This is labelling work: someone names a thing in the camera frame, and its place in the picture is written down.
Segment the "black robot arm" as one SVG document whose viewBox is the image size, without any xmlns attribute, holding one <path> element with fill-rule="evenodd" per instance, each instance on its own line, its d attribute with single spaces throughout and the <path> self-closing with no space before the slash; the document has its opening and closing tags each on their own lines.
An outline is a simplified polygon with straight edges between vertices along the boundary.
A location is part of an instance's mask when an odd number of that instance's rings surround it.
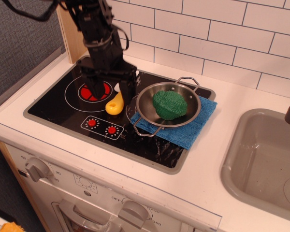
<svg viewBox="0 0 290 232">
<path fill-rule="evenodd" d="M 123 101 L 130 104 L 136 94 L 137 68 L 123 59 L 120 28 L 112 23 L 112 8 L 104 0 L 61 0 L 69 12 L 89 56 L 77 61 L 87 87 L 96 99 L 104 94 L 104 81 L 119 84 Z"/>
</svg>

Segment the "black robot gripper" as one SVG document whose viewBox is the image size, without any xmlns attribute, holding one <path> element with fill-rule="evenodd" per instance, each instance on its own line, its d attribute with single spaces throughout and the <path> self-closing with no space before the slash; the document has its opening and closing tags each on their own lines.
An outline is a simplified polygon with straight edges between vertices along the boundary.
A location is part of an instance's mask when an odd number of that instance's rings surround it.
<svg viewBox="0 0 290 232">
<path fill-rule="evenodd" d="M 123 51 L 129 48 L 129 40 L 126 39 L 126 47 L 122 48 L 119 31 L 123 30 L 83 29 L 83 43 L 89 56 L 78 60 L 77 65 L 93 97 L 102 99 L 105 93 L 103 80 L 112 77 L 119 82 L 124 103 L 130 103 L 136 94 L 136 67 L 123 59 Z"/>
</svg>

